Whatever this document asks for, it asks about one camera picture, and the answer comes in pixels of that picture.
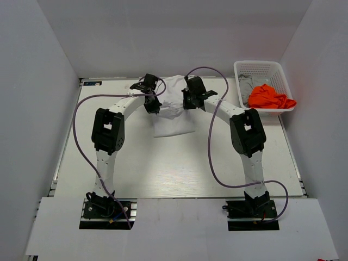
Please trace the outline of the white t shirt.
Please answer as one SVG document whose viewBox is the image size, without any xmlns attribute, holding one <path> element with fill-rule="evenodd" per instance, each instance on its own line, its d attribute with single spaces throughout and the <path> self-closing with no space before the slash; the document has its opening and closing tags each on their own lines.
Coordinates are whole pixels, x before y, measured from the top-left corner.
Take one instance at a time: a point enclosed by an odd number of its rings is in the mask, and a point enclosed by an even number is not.
<svg viewBox="0 0 348 261">
<path fill-rule="evenodd" d="M 159 97 L 146 96 L 145 102 L 159 101 L 159 112 L 152 115 L 153 136 L 170 137 L 193 133 L 195 123 L 189 110 L 183 107 L 182 90 L 186 88 L 184 77 L 167 77 L 157 84 L 157 90 L 163 92 Z"/>
</svg>

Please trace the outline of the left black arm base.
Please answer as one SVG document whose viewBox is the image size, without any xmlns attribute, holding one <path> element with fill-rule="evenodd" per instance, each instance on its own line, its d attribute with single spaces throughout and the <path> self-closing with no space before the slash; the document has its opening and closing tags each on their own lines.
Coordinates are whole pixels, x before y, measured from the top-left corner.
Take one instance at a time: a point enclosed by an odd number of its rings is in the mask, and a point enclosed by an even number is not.
<svg viewBox="0 0 348 261">
<path fill-rule="evenodd" d="M 115 203 L 109 210 L 84 200 L 79 222 L 80 230 L 130 230 L 136 219 L 137 202 L 121 201 L 123 210 Z"/>
</svg>

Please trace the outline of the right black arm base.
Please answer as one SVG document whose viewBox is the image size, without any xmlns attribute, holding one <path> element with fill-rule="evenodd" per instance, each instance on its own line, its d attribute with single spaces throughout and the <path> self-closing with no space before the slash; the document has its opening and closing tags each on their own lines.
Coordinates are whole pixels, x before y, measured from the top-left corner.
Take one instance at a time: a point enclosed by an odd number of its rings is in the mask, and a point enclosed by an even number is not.
<svg viewBox="0 0 348 261">
<path fill-rule="evenodd" d="M 247 231 L 279 231 L 277 220 L 270 220 L 277 217 L 277 210 L 273 200 L 261 207 L 256 213 L 250 211 L 246 200 L 226 201 L 222 206 L 227 214 L 228 230 L 230 232 Z"/>
</svg>

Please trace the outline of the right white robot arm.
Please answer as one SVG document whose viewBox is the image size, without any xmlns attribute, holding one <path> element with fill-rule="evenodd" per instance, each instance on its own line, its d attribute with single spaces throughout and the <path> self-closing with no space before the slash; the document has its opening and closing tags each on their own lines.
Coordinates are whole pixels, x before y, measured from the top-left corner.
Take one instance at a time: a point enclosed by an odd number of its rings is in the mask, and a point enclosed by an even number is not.
<svg viewBox="0 0 348 261">
<path fill-rule="evenodd" d="M 208 133 L 208 161 L 212 165 L 211 138 L 216 117 L 229 125 L 232 146 L 240 155 L 246 184 L 242 187 L 245 196 L 246 212 L 253 217 L 259 216 L 270 201 L 269 192 L 264 184 L 262 154 L 266 135 L 260 116 L 255 109 L 243 110 L 218 97 L 218 93 L 207 91 L 203 80 L 198 77 L 184 77 L 186 87 L 182 90 L 184 109 L 202 109 L 213 114 Z"/>
</svg>

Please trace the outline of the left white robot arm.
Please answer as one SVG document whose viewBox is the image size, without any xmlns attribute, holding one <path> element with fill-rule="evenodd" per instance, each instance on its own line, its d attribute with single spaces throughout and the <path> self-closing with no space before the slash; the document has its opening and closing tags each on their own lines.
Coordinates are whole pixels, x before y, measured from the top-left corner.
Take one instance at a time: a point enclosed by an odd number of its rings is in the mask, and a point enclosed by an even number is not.
<svg viewBox="0 0 348 261">
<path fill-rule="evenodd" d="M 115 159 L 125 142 L 125 121 L 140 106 L 149 114 L 160 112 L 161 103 L 156 94 L 160 78 L 146 74 L 144 79 L 130 87 L 130 93 L 107 109 L 99 108 L 95 114 L 91 140 L 96 150 L 96 181 L 88 201 L 104 217 L 114 213 L 113 175 Z"/>
</svg>

